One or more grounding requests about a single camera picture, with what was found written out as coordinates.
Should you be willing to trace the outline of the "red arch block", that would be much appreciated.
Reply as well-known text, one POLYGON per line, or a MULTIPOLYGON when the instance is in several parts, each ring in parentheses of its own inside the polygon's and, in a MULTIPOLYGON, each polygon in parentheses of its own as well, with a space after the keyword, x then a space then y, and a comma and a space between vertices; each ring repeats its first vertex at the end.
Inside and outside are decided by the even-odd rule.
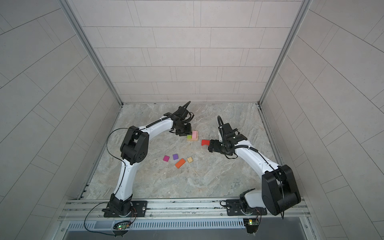
POLYGON ((202 140, 201 145, 202 146, 209 146, 210 145, 210 140, 202 140))

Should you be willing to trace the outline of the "pink block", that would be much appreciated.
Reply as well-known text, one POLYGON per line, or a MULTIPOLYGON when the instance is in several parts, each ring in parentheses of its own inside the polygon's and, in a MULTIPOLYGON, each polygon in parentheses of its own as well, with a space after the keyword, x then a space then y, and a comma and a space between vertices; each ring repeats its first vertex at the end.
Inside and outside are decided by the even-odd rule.
POLYGON ((197 141, 198 140, 198 131, 193 131, 192 132, 192 140, 193 141, 197 141))

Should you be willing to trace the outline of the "orange block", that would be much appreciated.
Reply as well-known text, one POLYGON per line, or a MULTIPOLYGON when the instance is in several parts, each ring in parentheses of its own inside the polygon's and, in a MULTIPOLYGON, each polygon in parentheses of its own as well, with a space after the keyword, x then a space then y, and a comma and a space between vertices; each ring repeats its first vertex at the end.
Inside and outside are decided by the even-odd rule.
POLYGON ((180 159, 176 164, 176 168, 179 169, 182 165, 184 165, 186 163, 186 160, 185 159, 180 159))

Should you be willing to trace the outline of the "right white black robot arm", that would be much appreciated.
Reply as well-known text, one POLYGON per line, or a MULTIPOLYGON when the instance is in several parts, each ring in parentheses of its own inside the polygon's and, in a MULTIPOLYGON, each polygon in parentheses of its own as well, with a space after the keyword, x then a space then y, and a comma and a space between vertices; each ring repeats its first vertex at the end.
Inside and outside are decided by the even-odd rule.
POLYGON ((219 140, 211 140, 209 152, 223 155, 236 155, 243 159, 261 178, 261 189, 251 189, 240 194, 235 207, 243 215, 283 215, 286 210, 301 202, 301 195, 293 170, 288 165, 280 166, 252 144, 243 140, 234 146, 219 140))

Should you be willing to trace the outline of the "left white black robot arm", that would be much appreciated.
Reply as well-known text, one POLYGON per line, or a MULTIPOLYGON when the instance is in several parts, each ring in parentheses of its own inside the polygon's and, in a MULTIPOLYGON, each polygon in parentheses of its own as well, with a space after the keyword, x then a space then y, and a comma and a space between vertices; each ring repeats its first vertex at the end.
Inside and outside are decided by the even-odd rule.
POLYGON ((111 194, 105 209, 104 217, 127 217, 134 213, 132 204, 133 185, 140 163, 148 154, 149 141, 164 131, 170 131, 177 136, 187 136, 192 133, 190 121, 193 113, 162 116, 161 119, 142 127, 131 126, 120 147, 122 168, 118 185, 111 194))

